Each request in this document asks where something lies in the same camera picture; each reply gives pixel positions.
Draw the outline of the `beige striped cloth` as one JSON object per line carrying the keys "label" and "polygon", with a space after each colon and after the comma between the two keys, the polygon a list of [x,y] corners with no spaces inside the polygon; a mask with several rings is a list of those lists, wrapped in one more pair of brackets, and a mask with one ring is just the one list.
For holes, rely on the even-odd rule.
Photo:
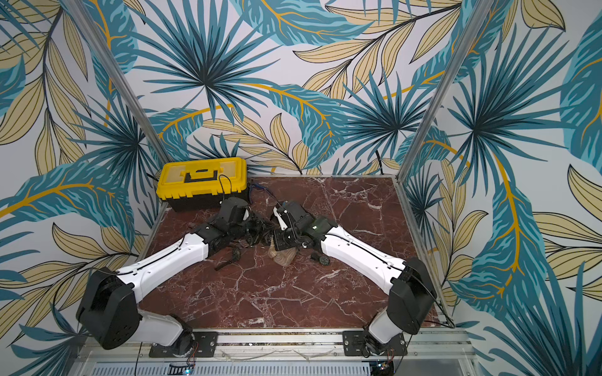
{"label": "beige striped cloth", "polygon": [[277,251],[274,240],[271,240],[267,255],[280,266],[290,266],[293,263],[297,252],[297,248],[288,248],[284,251]]}

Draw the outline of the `small olive watch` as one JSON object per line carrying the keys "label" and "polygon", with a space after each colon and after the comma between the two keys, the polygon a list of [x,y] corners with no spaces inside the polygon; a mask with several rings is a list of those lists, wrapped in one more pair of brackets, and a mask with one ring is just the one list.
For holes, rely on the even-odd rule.
{"label": "small olive watch", "polygon": [[330,258],[327,255],[321,254],[321,253],[317,253],[314,252],[311,256],[310,259],[323,265],[323,266],[328,266],[331,261]]}

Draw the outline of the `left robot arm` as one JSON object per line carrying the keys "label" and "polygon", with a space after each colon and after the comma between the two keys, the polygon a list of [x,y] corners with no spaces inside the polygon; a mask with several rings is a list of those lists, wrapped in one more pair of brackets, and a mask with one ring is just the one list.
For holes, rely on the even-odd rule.
{"label": "left robot arm", "polygon": [[227,198],[210,221],[160,252],[116,271],[106,267],[95,270],[76,318],[103,349],[116,349],[127,342],[152,343],[177,357],[186,357],[195,348],[191,327],[177,316],[140,310],[139,303],[189,266],[236,241],[254,246],[264,241],[273,228],[274,224],[254,213],[247,201]]}

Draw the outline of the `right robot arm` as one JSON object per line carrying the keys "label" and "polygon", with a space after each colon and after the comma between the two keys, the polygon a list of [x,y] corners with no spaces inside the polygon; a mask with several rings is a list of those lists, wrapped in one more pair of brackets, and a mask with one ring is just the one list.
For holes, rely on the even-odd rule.
{"label": "right robot arm", "polygon": [[277,222],[274,246],[305,248],[312,257],[336,259],[367,277],[388,295],[385,310],[367,327],[367,337],[387,344],[401,332],[417,335],[437,300],[426,265],[418,258],[408,260],[389,255],[347,232],[334,220],[313,216],[300,204],[286,201],[273,209]]}

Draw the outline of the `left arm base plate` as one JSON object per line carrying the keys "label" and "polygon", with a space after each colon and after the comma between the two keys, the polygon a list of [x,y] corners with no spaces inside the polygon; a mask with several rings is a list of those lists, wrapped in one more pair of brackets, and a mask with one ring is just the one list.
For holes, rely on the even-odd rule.
{"label": "left arm base plate", "polygon": [[150,358],[212,358],[217,345],[217,332],[185,332],[171,346],[153,344]]}

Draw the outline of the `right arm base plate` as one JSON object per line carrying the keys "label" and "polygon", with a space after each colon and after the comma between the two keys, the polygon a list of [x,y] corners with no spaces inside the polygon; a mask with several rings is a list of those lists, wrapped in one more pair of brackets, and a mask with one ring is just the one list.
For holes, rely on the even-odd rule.
{"label": "right arm base plate", "polygon": [[344,331],[342,336],[346,357],[401,357],[408,353],[403,333],[385,343],[379,342],[367,330]]}

